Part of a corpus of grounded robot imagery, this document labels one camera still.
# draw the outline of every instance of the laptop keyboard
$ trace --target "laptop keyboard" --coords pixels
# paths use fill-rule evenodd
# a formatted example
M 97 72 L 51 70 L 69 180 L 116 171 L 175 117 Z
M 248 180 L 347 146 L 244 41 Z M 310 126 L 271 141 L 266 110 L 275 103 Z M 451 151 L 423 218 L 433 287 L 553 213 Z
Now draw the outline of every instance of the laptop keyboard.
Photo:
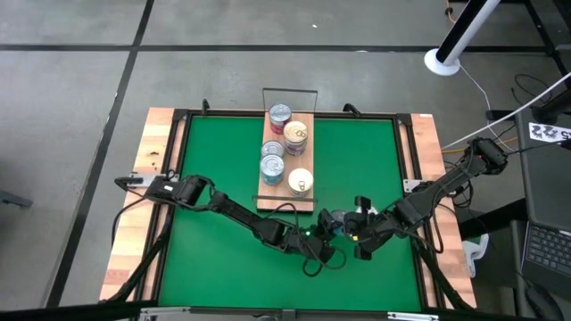
M 527 259 L 571 276 L 571 236 L 529 226 Z

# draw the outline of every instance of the wooden table frame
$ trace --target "wooden table frame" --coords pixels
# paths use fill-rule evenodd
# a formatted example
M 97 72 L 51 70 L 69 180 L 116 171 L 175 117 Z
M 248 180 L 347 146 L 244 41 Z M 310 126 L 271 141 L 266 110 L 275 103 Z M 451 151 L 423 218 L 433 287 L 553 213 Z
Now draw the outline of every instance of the wooden table frame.
M 175 110 L 172 108 L 151 108 L 147 115 L 141 143 L 137 152 L 134 172 L 139 174 L 159 174 L 174 170 L 179 173 L 182 169 L 182 158 L 179 153 L 185 153 L 189 127 L 193 115 L 208 114 L 211 116 L 251 116 L 263 117 L 264 111 L 210 111 Z M 327 118 L 351 118 L 348 112 L 316 112 L 316 115 Z M 429 114 L 387 114 L 361 113 L 361 119 L 392 119 L 395 128 L 397 148 L 400 149 L 399 163 L 402 178 L 435 180 L 445 173 L 440 144 L 436 134 L 434 120 Z M 137 196 L 128 193 L 125 205 L 135 201 Z M 452 208 L 450 199 L 444 199 L 441 204 Z M 101 299 L 111 297 L 137 267 L 143 253 L 147 252 L 154 239 L 162 230 L 162 223 L 168 212 L 174 209 L 166 205 L 153 205 L 143 201 L 123 213 L 115 237 L 115 244 L 109 260 Z M 476 306 L 468 266 L 459 235 L 458 222 L 454 213 L 443 207 L 437 207 L 435 216 L 444 241 L 444 253 L 437 256 L 438 265 L 454 289 L 472 307 Z M 436 242 L 434 224 L 419 229 L 421 235 L 427 235 Z M 166 259 L 166 249 L 161 251 L 149 267 L 145 277 L 129 296 L 130 300 L 149 300 L 158 298 L 161 286 L 162 268 Z M 415 255 L 416 270 L 421 307 L 451 308 L 451 304 L 443 297 L 442 292 L 434 286 L 430 272 Z

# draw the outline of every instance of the silver can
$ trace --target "silver can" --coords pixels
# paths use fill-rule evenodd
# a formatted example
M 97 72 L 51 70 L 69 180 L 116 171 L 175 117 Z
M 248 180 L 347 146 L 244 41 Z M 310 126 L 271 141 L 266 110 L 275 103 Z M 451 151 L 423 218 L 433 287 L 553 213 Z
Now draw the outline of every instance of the silver can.
M 313 175 L 307 169 L 294 169 L 289 173 L 287 186 L 293 195 L 304 197 L 313 187 Z
M 261 147 L 261 157 L 268 155 L 277 155 L 284 157 L 284 146 L 279 141 L 268 141 Z
M 269 109 L 269 126 L 276 134 L 284 134 L 284 126 L 292 119 L 292 110 L 289 106 L 278 103 Z
M 260 161 L 261 179 L 267 185 L 278 185 L 284 179 L 284 160 L 277 155 L 264 156 Z

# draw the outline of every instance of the white can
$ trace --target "white can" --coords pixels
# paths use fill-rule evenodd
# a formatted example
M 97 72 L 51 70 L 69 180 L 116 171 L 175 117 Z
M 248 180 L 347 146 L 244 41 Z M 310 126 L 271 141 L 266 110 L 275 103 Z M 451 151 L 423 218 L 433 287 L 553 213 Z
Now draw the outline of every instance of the white can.
M 304 197 L 313 187 L 313 175 L 307 169 L 294 169 L 287 178 L 287 186 L 293 195 Z

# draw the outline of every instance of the table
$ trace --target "table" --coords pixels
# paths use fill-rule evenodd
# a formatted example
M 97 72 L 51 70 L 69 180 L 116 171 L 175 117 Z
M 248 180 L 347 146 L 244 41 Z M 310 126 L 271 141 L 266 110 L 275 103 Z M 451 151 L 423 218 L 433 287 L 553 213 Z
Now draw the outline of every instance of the table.
M 263 111 L 206 111 L 206 116 L 202 116 L 203 112 L 150 109 L 134 171 L 149 174 L 174 169 L 183 176 L 200 172 L 212 178 L 232 199 L 253 210 Z M 315 128 L 315 193 L 319 209 L 350 210 L 354 206 L 352 197 L 357 194 L 373 194 L 373 205 L 383 208 L 401 197 L 404 178 L 436 179 L 444 173 L 431 115 L 363 113 L 357 119 L 347 112 L 316 112 Z M 330 160 L 329 155 L 339 148 L 343 152 Z M 239 166 L 228 165 L 229 161 Z M 136 198 L 128 194 L 126 204 Z M 443 203 L 451 206 L 451 200 Z M 168 211 L 172 213 L 173 209 L 145 201 L 123 214 L 103 282 L 102 299 L 113 295 L 128 278 L 152 236 L 161 230 Z M 436 209 L 436 217 L 445 244 L 444 254 L 438 255 L 439 267 L 462 298 L 475 306 L 457 220 L 441 207 Z M 412 252 L 408 239 L 393 238 L 374 254 L 371 262 L 353 259 L 351 245 L 335 240 L 348 252 L 347 266 L 308 280 L 302 275 L 300 257 L 261 246 L 249 231 L 222 216 L 176 210 L 174 218 L 168 250 L 155 260 L 145 283 L 132 293 L 131 299 L 154 298 L 160 305 L 198 306 L 228 313 L 237 308 L 420 311 L 438 303 L 450 306 L 434 288 L 426 267 L 420 268 L 422 263 Z M 308 225 L 315 219 L 315 215 L 303 216 L 300 222 Z M 431 229 L 419 232 L 435 235 Z M 374 277 L 365 281 L 363 276 L 368 275 Z M 253 280 L 253 276 L 263 282 L 253 287 L 255 291 L 245 292 L 247 284 L 252 288 L 252 282 L 247 280 Z M 369 287 L 374 290 L 361 291 L 363 295 L 359 297 L 354 290 L 363 286 L 356 286 L 355 282 L 374 285 Z M 348 295 L 358 300 L 347 300 Z

